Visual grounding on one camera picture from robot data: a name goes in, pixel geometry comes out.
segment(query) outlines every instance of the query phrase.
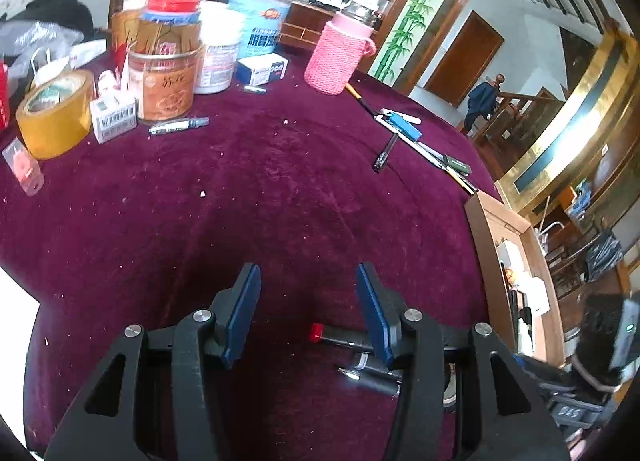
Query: open cardboard box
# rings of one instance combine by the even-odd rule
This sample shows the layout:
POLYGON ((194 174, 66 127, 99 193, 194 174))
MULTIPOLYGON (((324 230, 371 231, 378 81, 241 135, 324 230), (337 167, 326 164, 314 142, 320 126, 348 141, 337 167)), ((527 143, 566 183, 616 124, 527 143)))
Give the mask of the open cardboard box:
POLYGON ((481 191, 466 202, 465 211, 478 252, 489 309, 489 323, 509 350, 516 351, 508 288, 495 250, 504 239, 520 249, 527 271, 545 282, 550 309, 542 316, 533 317, 534 356, 552 365, 564 364, 564 335, 558 298, 531 224, 481 191))

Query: red lid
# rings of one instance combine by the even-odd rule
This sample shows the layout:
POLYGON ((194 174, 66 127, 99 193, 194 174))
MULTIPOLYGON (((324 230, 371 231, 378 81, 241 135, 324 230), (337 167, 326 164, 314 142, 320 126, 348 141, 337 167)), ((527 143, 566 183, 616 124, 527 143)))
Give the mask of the red lid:
POLYGON ((195 13, 201 0, 147 0, 146 8, 150 11, 166 13, 195 13))
POLYGON ((311 332, 309 333, 309 340, 313 343, 318 343, 322 340, 322 331, 324 326, 322 324, 313 324, 311 326, 311 332))

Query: black bag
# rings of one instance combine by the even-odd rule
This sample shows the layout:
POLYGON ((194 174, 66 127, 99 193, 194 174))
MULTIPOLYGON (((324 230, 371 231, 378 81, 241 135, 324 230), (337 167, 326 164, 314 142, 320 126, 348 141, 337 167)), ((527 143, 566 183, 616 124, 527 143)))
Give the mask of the black bag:
POLYGON ((597 281, 624 257, 622 246, 611 229, 604 230, 587 251, 587 282, 597 281))
POLYGON ((84 41, 94 37, 94 19, 89 8, 78 0, 34 0, 11 20, 39 20, 81 31, 84 41))

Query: blue eraser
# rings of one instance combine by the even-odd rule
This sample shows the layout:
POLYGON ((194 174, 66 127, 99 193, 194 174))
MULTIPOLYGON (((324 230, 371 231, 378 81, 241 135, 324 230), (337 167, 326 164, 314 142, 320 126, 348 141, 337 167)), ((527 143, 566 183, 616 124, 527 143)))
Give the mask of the blue eraser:
POLYGON ((393 113, 388 117, 388 122, 396 127, 396 129, 402 132, 402 134, 408 137, 411 141, 418 141, 418 139, 420 139, 420 136, 422 135, 422 133, 417 128, 415 128, 408 121, 404 121, 402 119, 402 116, 399 116, 396 113, 393 113))

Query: blue gripper pad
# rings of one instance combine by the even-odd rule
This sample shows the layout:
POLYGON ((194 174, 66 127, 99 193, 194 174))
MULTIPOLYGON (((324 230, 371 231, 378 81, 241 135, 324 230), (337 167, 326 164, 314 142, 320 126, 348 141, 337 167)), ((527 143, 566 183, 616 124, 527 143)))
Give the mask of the blue gripper pad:
POLYGON ((411 141, 418 141, 418 139, 420 139, 420 136, 422 135, 422 133, 417 128, 415 128, 408 121, 403 120, 402 117, 396 113, 390 115, 387 118, 387 121, 389 122, 389 124, 396 127, 396 129, 402 132, 402 134, 408 137, 411 141))
POLYGON ((216 318, 214 338, 222 346, 220 360, 227 369, 242 355, 260 286, 260 268, 245 263, 233 287, 220 291, 211 303, 216 318))
POLYGON ((356 270, 356 292, 373 350, 390 366, 402 338, 400 316, 394 307, 392 290, 382 285, 371 263, 360 263, 356 270))

